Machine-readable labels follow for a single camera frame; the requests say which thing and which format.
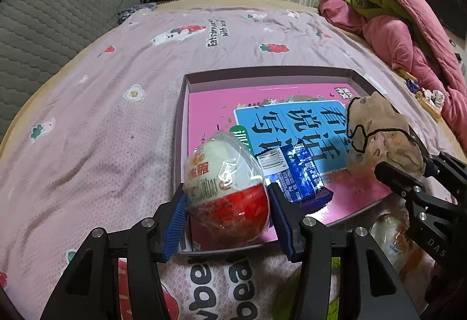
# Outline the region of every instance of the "open box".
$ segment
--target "open box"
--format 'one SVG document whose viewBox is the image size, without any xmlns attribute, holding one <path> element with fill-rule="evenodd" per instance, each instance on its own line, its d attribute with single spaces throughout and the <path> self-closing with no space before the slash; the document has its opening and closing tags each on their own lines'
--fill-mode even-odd
<svg viewBox="0 0 467 320">
<path fill-rule="evenodd" d="M 284 95 L 288 97 L 291 92 L 292 95 L 294 92 L 298 93 L 295 96 L 300 98 L 298 102 L 302 102 L 303 100 L 313 101 L 315 98 L 305 95 L 305 92 L 313 91 L 310 93 L 315 96 L 317 95 L 319 100 L 327 101 L 338 98 L 345 105 L 355 95 L 371 95 L 377 90 L 374 85 L 377 85 L 377 83 L 371 77 L 366 76 L 365 78 L 354 70 L 335 67 L 243 67 L 203 71 L 185 75 L 178 101 L 175 124 L 173 165 L 175 187 L 184 180 L 183 164 L 188 155 L 193 152 L 194 147 L 199 146 L 216 131 L 229 131 L 228 128 L 230 126 L 236 125 L 232 120 L 233 118 L 236 119 L 236 116 L 232 116 L 231 113 L 247 105 L 240 104 L 242 100 L 248 102 L 248 97 L 260 97 L 258 96 L 258 92 L 261 91 L 282 95 L 281 101 L 284 100 Z M 275 104 L 276 102 L 276 99 L 271 99 L 271 104 Z M 249 103 L 248 106 L 253 105 L 257 108 L 264 103 L 253 100 L 253 104 Z M 193 121 L 195 112 L 197 112 L 195 116 L 197 119 L 196 125 Z M 224 121 L 227 116 L 221 116 L 221 114 L 228 114 L 230 116 L 228 117 L 228 122 Z M 192 126 L 189 124 L 190 117 L 192 119 Z M 426 149 L 419 141 L 415 132 L 412 129 L 410 129 L 410 132 L 417 139 L 422 153 L 427 155 Z M 325 185 L 334 191 L 334 198 L 323 210 L 311 216 L 326 225 L 335 225 L 347 220 L 375 206 L 391 194 L 388 187 L 383 184 L 356 180 L 347 170 L 339 170 L 327 174 Z M 205 243 L 203 250 L 199 250 L 199 242 L 197 240 L 203 240 Z M 277 240 L 277 237 L 274 227 L 270 227 L 251 245 L 235 249 L 215 249 L 212 245 L 209 245 L 209 241 L 206 241 L 206 235 L 202 233 L 200 226 L 189 217 L 184 237 L 180 241 L 180 253 L 188 255 L 225 254 L 257 248 L 266 242 L 275 240 Z"/>
</svg>

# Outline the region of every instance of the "bed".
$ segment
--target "bed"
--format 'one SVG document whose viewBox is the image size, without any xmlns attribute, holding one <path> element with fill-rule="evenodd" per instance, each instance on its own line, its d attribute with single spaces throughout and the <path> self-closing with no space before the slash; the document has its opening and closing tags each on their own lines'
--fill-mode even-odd
<svg viewBox="0 0 467 320">
<path fill-rule="evenodd" d="M 247 18 L 251 13 L 267 16 Z M 206 34 L 196 32 L 183 40 L 151 42 L 171 29 L 206 25 L 210 18 L 225 20 L 229 29 L 218 47 L 208 48 Z M 286 44 L 290 52 L 264 53 L 258 45 L 265 40 Z M 315 8 L 273 0 L 189 0 L 138 11 L 42 85 L 0 145 L 0 271 L 6 293 L 26 320 L 40 317 L 91 229 L 129 228 L 170 199 L 170 151 L 183 76 L 249 65 L 322 65 L 369 74 L 408 116 L 430 153 L 446 151 L 467 162 L 452 131 L 419 106 L 404 80 L 365 41 L 331 26 Z M 130 89 L 136 93 L 129 96 Z M 434 180 L 425 184 L 433 195 L 450 198 Z M 389 196 L 342 227 L 368 228 L 380 214 L 402 206 Z M 255 288 L 249 302 L 257 315 L 251 318 L 272 318 L 275 295 L 297 265 L 270 247 L 246 252 L 242 261 Z M 232 295 L 236 284 L 228 275 L 234 263 L 176 255 L 160 265 L 172 318 L 238 316 L 240 302 Z M 196 293 L 194 266 L 211 276 L 203 286 L 209 300 Z M 433 260 L 423 254 L 406 271 L 405 287 L 419 311 L 426 304 L 432 268 Z M 331 299 L 338 284 L 333 274 Z M 128 297 L 121 293 L 120 299 L 122 318 L 129 320 Z"/>
</svg>

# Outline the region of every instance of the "metal bolt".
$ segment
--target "metal bolt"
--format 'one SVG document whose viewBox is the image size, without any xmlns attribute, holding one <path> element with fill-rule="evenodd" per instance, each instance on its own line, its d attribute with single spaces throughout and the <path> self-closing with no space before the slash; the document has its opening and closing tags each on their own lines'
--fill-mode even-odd
<svg viewBox="0 0 467 320">
<path fill-rule="evenodd" d="M 303 219 L 303 224 L 305 224 L 308 227 L 314 227 L 316 225 L 316 219 L 314 217 L 305 217 Z"/>
<path fill-rule="evenodd" d="M 150 228 L 154 225 L 154 219 L 152 217 L 146 217 L 146 219 L 141 220 L 141 225 L 144 228 Z"/>
<path fill-rule="evenodd" d="M 94 238 L 99 238 L 104 234 L 104 229 L 102 228 L 96 228 L 92 231 L 91 236 Z"/>
<path fill-rule="evenodd" d="M 365 237 L 368 234 L 368 231 L 364 227 L 355 228 L 355 233 L 360 237 Z"/>
</svg>

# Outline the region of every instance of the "blue wrapper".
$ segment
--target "blue wrapper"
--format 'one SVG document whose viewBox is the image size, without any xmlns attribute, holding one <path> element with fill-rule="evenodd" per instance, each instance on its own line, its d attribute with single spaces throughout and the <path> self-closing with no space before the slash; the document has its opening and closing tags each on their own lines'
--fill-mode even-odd
<svg viewBox="0 0 467 320">
<path fill-rule="evenodd" d="M 260 154 L 258 162 L 266 185 L 277 182 L 287 200 L 298 203 L 305 213 L 316 212 L 331 201 L 333 192 L 324 187 L 310 151 L 300 140 Z"/>
</svg>

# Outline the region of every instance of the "qr code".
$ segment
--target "qr code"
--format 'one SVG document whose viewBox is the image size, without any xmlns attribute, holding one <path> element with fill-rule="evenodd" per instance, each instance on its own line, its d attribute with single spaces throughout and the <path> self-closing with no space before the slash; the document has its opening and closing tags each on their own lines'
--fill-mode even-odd
<svg viewBox="0 0 467 320">
<path fill-rule="evenodd" d="M 335 88 L 335 90 L 343 99 L 352 99 L 353 97 L 353 94 L 348 88 Z"/>
</svg>

